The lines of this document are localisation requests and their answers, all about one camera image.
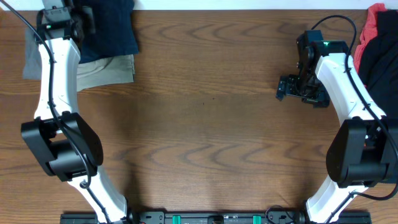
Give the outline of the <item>dark blue shorts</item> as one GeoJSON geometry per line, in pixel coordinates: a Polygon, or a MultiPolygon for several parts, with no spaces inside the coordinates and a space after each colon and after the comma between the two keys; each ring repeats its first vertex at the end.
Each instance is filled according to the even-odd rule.
{"type": "Polygon", "coordinates": [[[133,0],[82,0],[93,10],[95,33],[83,39],[80,63],[139,52],[131,16],[133,0]]]}

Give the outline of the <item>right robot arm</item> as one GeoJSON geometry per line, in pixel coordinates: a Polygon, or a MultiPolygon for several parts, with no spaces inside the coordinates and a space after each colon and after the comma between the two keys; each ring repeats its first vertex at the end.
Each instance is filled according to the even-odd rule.
{"type": "Polygon", "coordinates": [[[296,75],[282,76],[276,98],[300,98],[317,108],[334,106],[340,128],[326,154],[328,175],[305,201],[295,223],[362,223],[342,211],[357,196],[391,179],[397,167],[397,119],[388,118],[353,68],[343,40],[324,40],[320,30],[297,38],[296,75]]]}

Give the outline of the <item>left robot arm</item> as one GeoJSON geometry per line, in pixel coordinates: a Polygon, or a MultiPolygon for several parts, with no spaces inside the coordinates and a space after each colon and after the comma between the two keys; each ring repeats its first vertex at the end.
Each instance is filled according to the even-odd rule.
{"type": "Polygon", "coordinates": [[[97,223],[137,223],[104,170],[98,135],[79,114],[80,44],[94,31],[92,10],[73,1],[43,4],[33,28],[42,62],[40,99],[33,121],[21,125],[22,138],[47,175],[82,194],[97,223]]]}

